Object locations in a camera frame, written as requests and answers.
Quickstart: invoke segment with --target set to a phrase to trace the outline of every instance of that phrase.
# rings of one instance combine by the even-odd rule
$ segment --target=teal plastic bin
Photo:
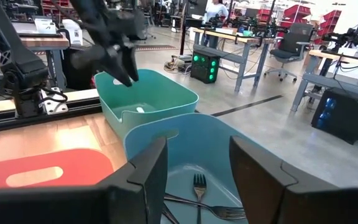
[[[194,113],[195,92],[153,70],[140,69],[138,73],[139,81],[129,88],[114,82],[106,72],[95,76],[103,114],[121,139],[141,124]]]
[[[127,158],[132,159],[146,148],[152,139],[166,136],[166,193],[196,200],[193,176],[195,173],[202,173],[207,180],[203,203],[210,206],[241,207],[229,160],[229,138],[233,135],[245,141],[252,141],[215,117],[196,113],[184,114],[132,129],[124,139],[124,150]],[[165,203],[180,223],[196,223],[196,207],[168,201]],[[201,216],[202,223],[208,224],[247,223],[246,219],[220,220],[207,210],[202,210]],[[161,223],[170,222],[162,217]]]

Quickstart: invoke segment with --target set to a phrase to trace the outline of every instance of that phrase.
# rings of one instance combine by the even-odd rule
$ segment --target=wooden table
[[[258,86],[259,79],[262,74],[262,70],[264,67],[265,60],[266,60],[267,52],[269,49],[269,44],[274,43],[273,38],[263,39],[263,42],[262,42],[263,49],[262,49],[262,53],[260,54],[260,58],[258,61],[258,68],[257,68],[256,73],[245,75],[244,73],[246,71],[246,65],[247,65],[247,61],[248,61],[250,46],[258,44],[260,42],[260,39],[252,38],[252,37],[241,37],[241,36],[236,36],[236,35],[224,34],[221,32],[205,31],[205,34],[211,36],[210,40],[209,40],[210,41],[209,47],[206,47],[206,46],[199,44],[200,34],[204,34],[204,30],[194,29],[193,31],[195,32],[195,41],[194,41],[194,46],[193,46],[194,51],[206,52],[209,54],[217,55],[225,60],[240,64],[238,71],[235,71],[230,68],[223,67],[223,66],[219,66],[221,69],[224,69],[229,72],[237,74],[236,87],[235,87],[234,91],[240,91],[242,80],[246,79],[246,78],[254,78],[254,87]],[[244,49],[242,51],[242,56],[216,49],[216,47],[218,46],[219,38],[228,39],[228,40],[236,40],[237,42],[244,43]]]
[[[97,96],[96,90],[67,93],[68,101]],[[14,108],[11,100],[0,101],[0,110]],[[90,114],[76,118],[0,131],[0,161],[34,156],[74,148],[90,148],[106,155],[114,170],[126,163],[122,143],[110,128],[103,114]],[[45,180],[58,175],[55,170],[23,174],[12,180],[16,185]]]
[[[68,39],[61,37],[21,37],[25,47],[32,51],[46,51],[48,69],[50,74],[54,74],[57,79],[57,87],[65,89],[65,78],[62,68],[61,50],[70,46]]]
[[[358,98],[358,79],[344,77],[342,75],[336,75],[335,79],[324,77],[321,75],[314,74],[314,69],[318,65],[319,58],[329,58],[333,60],[339,60],[340,56],[327,54],[320,50],[311,50],[309,52],[311,56],[309,64],[305,70],[305,73],[302,76],[302,82],[299,85],[298,91],[295,95],[295,99],[293,100],[291,110],[297,111],[299,104],[302,101],[302,98],[305,96],[310,96],[312,98],[319,98],[319,95],[315,93],[305,92],[309,83],[313,83],[319,86],[325,86],[327,89],[336,88],[342,91],[346,91],[346,94],[350,94],[354,97]],[[349,62],[352,64],[358,65],[358,57],[350,58],[343,55],[341,58],[341,62]]]

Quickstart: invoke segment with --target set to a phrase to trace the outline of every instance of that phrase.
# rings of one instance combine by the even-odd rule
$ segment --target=fork
[[[223,206],[208,206],[203,203],[194,202],[185,198],[177,197],[172,194],[165,193],[164,200],[172,202],[187,203],[191,205],[198,205],[208,209],[216,217],[223,220],[239,220],[246,218],[246,213],[241,207],[223,207]]]
[[[204,174],[195,174],[193,178],[194,191],[197,195],[197,202],[201,203],[201,199],[206,191],[206,180]],[[197,224],[201,224],[201,206],[197,206]]]

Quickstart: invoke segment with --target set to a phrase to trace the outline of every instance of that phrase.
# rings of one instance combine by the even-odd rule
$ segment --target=gray office chair
[[[281,68],[270,69],[265,72],[264,76],[272,72],[278,72],[280,81],[282,82],[285,77],[294,77],[296,81],[297,75],[284,69],[286,63],[299,62],[303,60],[303,53],[306,45],[310,44],[311,32],[313,25],[294,23],[290,28],[290,32],[285,34],[284,37],[277,37],[276,41],[280,41],[277,49],[270,51],[276,60],[282,63]]]

